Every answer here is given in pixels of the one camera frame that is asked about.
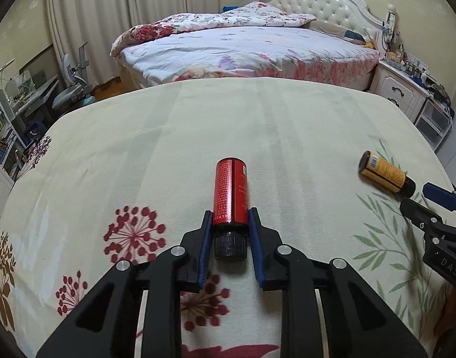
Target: drawer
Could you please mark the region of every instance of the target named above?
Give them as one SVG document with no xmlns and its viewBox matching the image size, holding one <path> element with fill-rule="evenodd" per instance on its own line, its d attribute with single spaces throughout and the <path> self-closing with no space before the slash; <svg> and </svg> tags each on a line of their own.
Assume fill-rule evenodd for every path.
<svg viewBox="0 0 456 358">
<path fill-rule="evenodd" d="M 404 104 L 404 102 L 400 101 L 399 99 L 397 98 L 393 98 L 392 95 L 390 95 L 389 93 L 387 93 L 385 90 L 380 90 L 380 96 L 386 98 L 388 101 L 391 101 L 394 105 L 396 105 L 399 109 L 401 109 L 401 111 L 407 116 L 407 117 L 410 117 L 413 110 L 408 107 L 406 104 Z"/>
<path fill-rule="evenodd" d="M 399 82 L 399 79 L 392 75 L 389 71 L 383 70 L 377 86 L 384 90 L 389 98 L 401 100 L 409 107 L 415 107 L 420 93 L 405 82 Z"/>
</svg>

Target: red bottle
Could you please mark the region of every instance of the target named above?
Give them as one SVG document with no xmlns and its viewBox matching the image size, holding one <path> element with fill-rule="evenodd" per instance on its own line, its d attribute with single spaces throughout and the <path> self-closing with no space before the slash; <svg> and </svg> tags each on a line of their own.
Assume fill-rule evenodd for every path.
<svg viewBox="0 0 456 358">
<path fill-rule="evenodd" d="M 249 235 L 248 209 L 246 164 L 236 158 L 220 160 L 214 180 L 215 259 L 239 261 L 246 258 L 246 238 Z"/>
</svg>

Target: tufted headboard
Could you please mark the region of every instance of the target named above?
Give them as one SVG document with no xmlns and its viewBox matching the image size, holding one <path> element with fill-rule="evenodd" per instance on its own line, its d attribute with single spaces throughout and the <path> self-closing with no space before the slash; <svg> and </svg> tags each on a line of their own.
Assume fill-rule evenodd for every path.
<svg viewBox="0 0 456 358">
<path fill-rule="evenodd" d="M 376 41 L 381 47 L 382 20 L 367 10 L 364 0 L 261 0 L 282 11 L 290 13 L 309 13 L 318 20 L 339 25 L 360 33 Z M 390 5 L 389 11 L 395 13 Z"/>
</svg>

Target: barcode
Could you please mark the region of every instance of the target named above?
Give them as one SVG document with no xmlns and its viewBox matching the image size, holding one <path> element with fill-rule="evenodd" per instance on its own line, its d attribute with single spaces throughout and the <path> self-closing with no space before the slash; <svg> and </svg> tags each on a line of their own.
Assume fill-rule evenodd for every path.
<svg viewBox="0 0 456 358">
<path fill-rule="evenodd" d="M 370 167 L 371 167 L 372 169 L 375 169 L 375 166 L 376 166 L 376 165 L 377 165 L 377 156 L 372 155 Z"/>
</svg>

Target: yellow label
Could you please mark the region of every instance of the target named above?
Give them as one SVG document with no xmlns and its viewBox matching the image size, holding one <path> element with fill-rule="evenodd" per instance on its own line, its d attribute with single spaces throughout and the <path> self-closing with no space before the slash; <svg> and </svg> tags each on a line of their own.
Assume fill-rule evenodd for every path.
<svg viewBox="0 0 456 358">
<path fill-rule="evenodd" d="M 366 168 L 362 170 L 361 174 L 375 180 L 392 192 L 399 192 L 406 180 L 404 172 L 372 153 Z"/>
</svg>

